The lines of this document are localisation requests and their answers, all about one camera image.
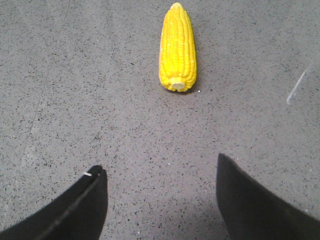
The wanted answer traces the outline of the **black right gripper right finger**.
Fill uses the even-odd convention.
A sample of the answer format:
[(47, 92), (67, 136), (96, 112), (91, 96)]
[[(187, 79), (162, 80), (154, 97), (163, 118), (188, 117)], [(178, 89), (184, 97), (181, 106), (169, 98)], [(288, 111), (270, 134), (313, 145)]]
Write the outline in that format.
[(232, 240), (318, 240), (320, 221), (259, 184), (229, 156), (217, 161), (216, 198)]

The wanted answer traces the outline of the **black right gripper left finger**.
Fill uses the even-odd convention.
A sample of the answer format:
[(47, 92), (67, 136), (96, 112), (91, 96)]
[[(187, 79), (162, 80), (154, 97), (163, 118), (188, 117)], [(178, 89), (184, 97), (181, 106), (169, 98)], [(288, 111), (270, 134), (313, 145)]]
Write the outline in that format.
[(107, 174), (94, 165), (50, 204), (2, 231), (2, 240), (98, 240), (108, 208)]

